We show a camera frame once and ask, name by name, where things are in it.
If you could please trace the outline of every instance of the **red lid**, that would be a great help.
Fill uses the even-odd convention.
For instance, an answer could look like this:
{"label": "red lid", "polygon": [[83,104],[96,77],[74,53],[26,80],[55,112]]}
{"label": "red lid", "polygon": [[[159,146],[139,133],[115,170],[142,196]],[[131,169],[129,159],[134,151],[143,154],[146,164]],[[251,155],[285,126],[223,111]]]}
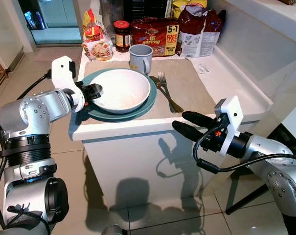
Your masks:
{"label": "red lid", "polygon": [[116,28],[128,28],[130,24],[127,21],[115,21],[113,25]]}

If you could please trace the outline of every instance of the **jar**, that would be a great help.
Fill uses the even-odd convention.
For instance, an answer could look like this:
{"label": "jar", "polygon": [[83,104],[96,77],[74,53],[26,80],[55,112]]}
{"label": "jar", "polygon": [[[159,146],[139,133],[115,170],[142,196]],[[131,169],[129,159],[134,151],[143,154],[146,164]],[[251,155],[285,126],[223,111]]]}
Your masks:
{"label": "jar", "polygon": [[116,34],[116,50],[119,52],[128,52],[130,46],[130,24],[127,21],[115,21],[113,25]]}

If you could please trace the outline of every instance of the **glass door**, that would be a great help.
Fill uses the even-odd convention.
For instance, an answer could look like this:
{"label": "glass door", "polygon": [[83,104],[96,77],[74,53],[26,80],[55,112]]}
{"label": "glass door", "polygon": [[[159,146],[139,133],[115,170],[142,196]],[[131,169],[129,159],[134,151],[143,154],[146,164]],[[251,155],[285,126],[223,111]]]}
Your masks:
{"label": "glass door", "polygon": [[19,4],[36,44],[82,43],[73,0],[19,0]]}

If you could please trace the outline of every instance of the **placemat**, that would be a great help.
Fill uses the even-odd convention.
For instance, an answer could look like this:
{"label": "placemat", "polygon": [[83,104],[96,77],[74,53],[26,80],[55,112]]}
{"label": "placemat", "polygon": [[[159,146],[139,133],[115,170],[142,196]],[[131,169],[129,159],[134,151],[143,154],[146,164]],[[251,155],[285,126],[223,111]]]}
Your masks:
{"label": "placemat", "polygon": [[[172,99],[185,111],[195,111],[201,114],[213,114],[215,102],[205,89],[192,63],[184,59],[154,60],[149,75],[156,76],[159,71],[165,73],[167,87]],[[85,76],[102,69],[108,68],[129,68],[128,61],[100,62],[91,61],[86,64]],[[146,114],[136,120],[152,118],[173,118],[181,117],[182,114],[171,113],[168,101],[158,90],[155,104]],[[77,115],[81,124],[103,123],[91,117],[84,117],[83,112]]]}

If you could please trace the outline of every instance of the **grey mug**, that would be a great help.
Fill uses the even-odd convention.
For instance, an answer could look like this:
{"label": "grey mug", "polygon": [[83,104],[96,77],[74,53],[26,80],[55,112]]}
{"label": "grey mug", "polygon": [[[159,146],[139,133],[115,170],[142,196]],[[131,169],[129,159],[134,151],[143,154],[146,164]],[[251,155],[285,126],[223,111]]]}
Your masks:
{"label": "grey mug", "polygon": [[150,46],[137,44],[129,48],[129,66],[131,70],[149,74],[151,71],[153,49]]}

